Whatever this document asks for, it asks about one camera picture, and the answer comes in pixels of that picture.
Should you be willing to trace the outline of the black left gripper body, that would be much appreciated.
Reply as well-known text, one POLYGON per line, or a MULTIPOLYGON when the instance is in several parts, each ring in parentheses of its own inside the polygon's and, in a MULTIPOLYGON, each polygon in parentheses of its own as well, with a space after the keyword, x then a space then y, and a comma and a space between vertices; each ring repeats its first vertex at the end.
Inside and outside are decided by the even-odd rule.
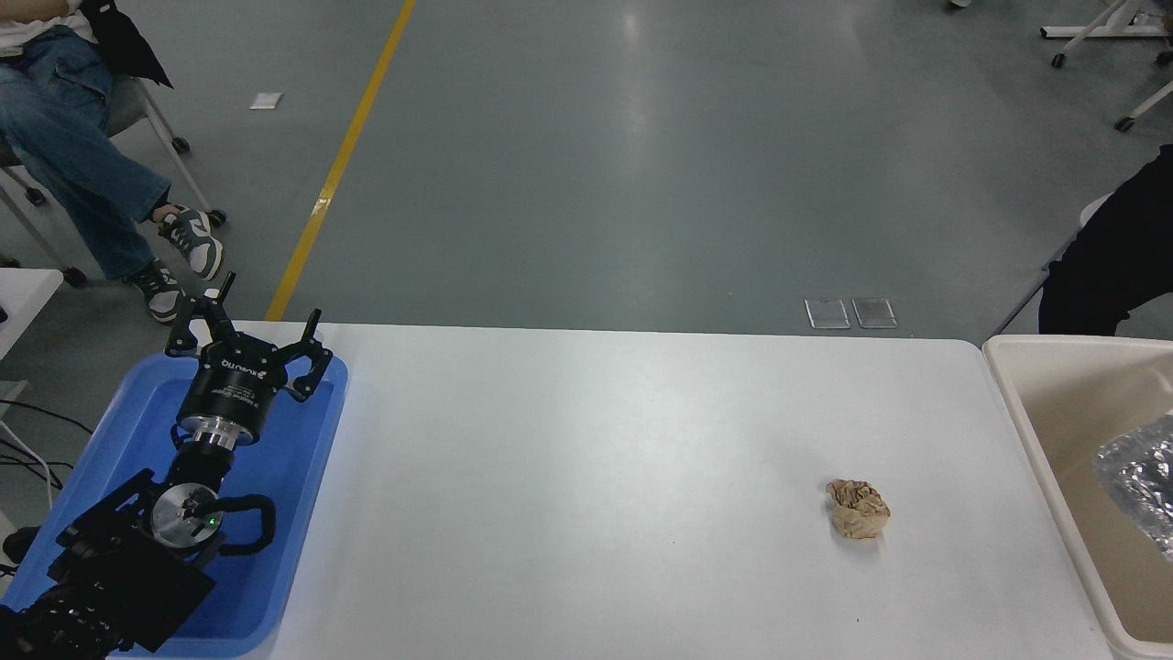
POLYGON ((176 423, 194 433, 201 419, 225 419, 243 434, 260 434, 278 389, 289 381, 277 351, 264 341, 208 343, 176 423))

